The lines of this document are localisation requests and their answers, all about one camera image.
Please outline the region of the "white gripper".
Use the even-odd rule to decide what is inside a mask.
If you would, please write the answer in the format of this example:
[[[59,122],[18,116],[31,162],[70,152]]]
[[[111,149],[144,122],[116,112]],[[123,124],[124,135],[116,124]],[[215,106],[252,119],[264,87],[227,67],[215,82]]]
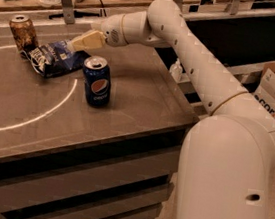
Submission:
[[[112,15],[107,18],[102,17],[91,24],[91,28],[95,30],[87,31],[83,35],[75,37],[68,41],[67,48],[72,52],[99,49],[106,43],[112,47],[122,45],[122,20],[123,15]]]

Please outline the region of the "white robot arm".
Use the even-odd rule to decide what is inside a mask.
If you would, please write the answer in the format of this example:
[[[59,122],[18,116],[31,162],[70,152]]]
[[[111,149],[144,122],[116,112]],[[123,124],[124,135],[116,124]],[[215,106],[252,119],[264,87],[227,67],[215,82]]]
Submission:
[[[172,0],[111,16],[68,46],[90,51],[132,43],[171,46],[208,113],[182,144],[176,219],[267,219],[273,116],[190,31]]]

